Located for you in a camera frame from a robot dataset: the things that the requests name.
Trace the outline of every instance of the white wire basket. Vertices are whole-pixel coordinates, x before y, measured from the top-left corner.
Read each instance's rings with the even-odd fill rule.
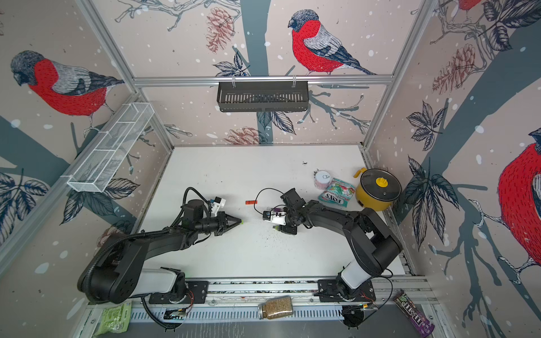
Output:
[[[150,103],[128,104],[118,121],[105,131],[104,138],[68,179],[68,185],[76,191],[102,193],[153,114]]]

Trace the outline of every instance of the bird's red breast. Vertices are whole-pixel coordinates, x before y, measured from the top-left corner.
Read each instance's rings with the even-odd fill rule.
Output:
[[[310,20],[302,26],[298,33],[294,30],[292,31],[293,55],[309,71],[331,72],[344,64],[317,56],[306,48],[304,44],[304,39],[314,37],[318,34],[320,25],[321,23],[318,20]]]
[[[480,2],[481,0],[458,0],[458,8],[469,11]]]
[[[541,174],[541,155],[530,144],[500,175],[502,220],[537,263],[541,263],[541,218],[533,200],[532,181]]]
[[[79,96],[62,95],[53,91],[52,86],[58,81],[58,73],[48,59],[36,63],[34,74],[37,85],[30,85],[30,89],[41,96],[53,109],[63,114],[89,116],[105,102],[106,88]]]

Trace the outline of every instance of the white table surface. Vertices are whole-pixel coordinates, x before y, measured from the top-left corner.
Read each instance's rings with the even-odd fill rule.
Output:
[[[363,166],[356,145],[175,148],[141,229],[169,226],[188,187],[207,199],[225,198],[226,205],[220,210],[241,218],[243,224],[186,250],[148,259],[144,267],[181,269],[187,278],[335,276],[354,260],[345,237],[304,226],[298,227],[297,235],[286,235],[274,230],[272,223],[263,221],[245,202],[254,200],[263,188],[284,193],[295,188],[306,202],[316,200],[322,190],[314,186],[315,170],[326,170],[356,187],[358,179],[353,175]],[[197,195],[190,192],[188,200],[194,198]],[[280,193],[265,190],[256,207],[262,212],[281,202]],[[347,210],[361,209],[353,196]],[[395,275],[404,274],[398,257],[389,268]]]

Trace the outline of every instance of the black lid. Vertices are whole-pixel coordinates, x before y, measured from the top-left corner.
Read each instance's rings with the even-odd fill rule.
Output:
[[[387,186],[381,187],[377,184],[378,178],[387,180]],[[376,200],[391,202],[398,198],[402,187],[400,182],[393,175],[380,169],[369,169],[362,173],[361,186],[367,194],[374,197]]]

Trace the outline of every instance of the black metal basket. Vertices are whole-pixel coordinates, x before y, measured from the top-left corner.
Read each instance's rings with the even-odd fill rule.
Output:
[[[308,109],[308,82],[259,81],[220,82],[218,106],[223,112],[305,111]]]

